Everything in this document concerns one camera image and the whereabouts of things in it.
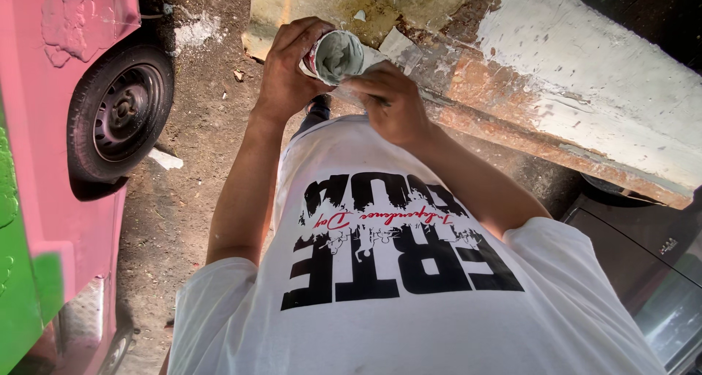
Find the graphic print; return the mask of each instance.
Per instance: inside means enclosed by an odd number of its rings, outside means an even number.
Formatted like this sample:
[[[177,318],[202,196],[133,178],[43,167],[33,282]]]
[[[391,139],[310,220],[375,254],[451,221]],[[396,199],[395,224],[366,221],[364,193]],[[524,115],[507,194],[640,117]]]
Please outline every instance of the graphic print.
[[[381,172],[331,175],[307,187],[302,208],[298,224],[312,232],[292,251],[311,246],[311,255],[293,263],[290,279],[308,275],[309,283],[285,293],[281,310],[393,299],[398,283],[410,294],[524,291],[440,184]]]

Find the shoe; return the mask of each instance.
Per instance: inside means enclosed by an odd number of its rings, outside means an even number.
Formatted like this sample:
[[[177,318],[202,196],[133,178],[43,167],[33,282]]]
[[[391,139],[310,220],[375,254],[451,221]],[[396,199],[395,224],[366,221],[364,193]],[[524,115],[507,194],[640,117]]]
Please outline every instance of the shoe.
[[[328,120],[331,115],[330,102],[331,96],[329,94],[317,95],[305,106],[306,114],[314,113],[322,119]]]

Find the dirt ground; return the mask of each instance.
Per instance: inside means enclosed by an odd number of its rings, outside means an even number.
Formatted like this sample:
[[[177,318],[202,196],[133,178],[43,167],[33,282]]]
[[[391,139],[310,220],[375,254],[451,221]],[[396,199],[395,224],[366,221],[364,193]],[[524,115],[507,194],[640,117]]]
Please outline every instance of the dirt ground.
[[[174,6],[172,16],[145,25],[156,26],[169,51],[176,49],[174,28],[200,33],[202,25],[192,26],[198,19],[218,21],[218,27],[210,32],[212,25],[205,28],[210,36],[203,44],[181,45],[174,58],[175,96],[158,147],[181,158],[183,167],[165,170],[146,158],[129,175],[117,280],[118,299],[131,309],[136,330],[119,374],[157,374],[162,365],[171,345],[172,329],[166,325],[175,315],[176,291],[204,265],[210,218],[263,73],[263,66],[246,57],[241,47],[249,0],[143,0],[142,14],[161,12],[163,2]],[[235,73],[242,74],[242,82]],[[332,117],[360,112],[332,104]],[[291,119],[284,146],[301,120],[301,113]],[[555,217],[578,194],[580,176],[572,170],[450,133],[533,192]]]

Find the container of white paste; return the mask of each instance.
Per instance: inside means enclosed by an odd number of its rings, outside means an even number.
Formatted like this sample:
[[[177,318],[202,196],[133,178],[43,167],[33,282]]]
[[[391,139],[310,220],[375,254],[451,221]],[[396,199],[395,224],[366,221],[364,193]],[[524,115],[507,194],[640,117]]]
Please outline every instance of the container of white paste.
[[[344,75],[362,73],[361,41],[348,30],[332,30],[315,42],[303,62],[324,84],[339,85]]]

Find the hand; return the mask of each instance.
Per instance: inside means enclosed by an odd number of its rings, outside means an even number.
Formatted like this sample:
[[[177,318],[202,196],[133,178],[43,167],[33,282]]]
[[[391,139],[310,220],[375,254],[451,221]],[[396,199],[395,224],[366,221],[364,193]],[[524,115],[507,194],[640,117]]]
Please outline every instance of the hand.
[[[403,147],[429,138],[434,125],[427,118],[417,85],[389,61],[341,82],[353,90],[368,111],[371,127],[388,142]]]
[[[251,111],[260,117],[285,124],[315,96],[334,89],[305,75],[300,60],[334,25],[317,17],[294,20],[278,29],[263,66],[263,81]]]

